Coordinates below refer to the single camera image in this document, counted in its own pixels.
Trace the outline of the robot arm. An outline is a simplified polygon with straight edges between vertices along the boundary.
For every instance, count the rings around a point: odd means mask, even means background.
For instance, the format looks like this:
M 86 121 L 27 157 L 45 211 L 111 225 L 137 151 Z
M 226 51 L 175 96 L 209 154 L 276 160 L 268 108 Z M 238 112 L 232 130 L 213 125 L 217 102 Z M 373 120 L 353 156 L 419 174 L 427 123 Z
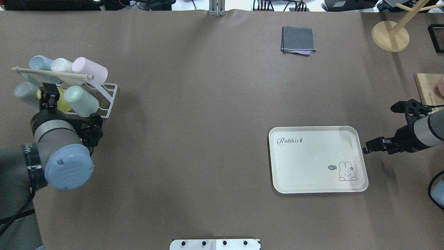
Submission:
M 407 124 L 395 132 L 390 138 L 383 136 L 367 141 L 362 152 L 387 152 L 393 155 L 398 152 L 419 152 L 443 144 L 444 111 L 439 110 L 419 119 L 407 115 Z
M 91 159 L 102 132 L 102 118 L 69 118 L 57 108 L 60 93 L 55 84 L 40 87 L 39 112 L 32 117 L 35 139 L 1 149 L 1 249 L 43 250 L 33 199 L 50 185 L 59 190 L 80 187 L 90 178 Z

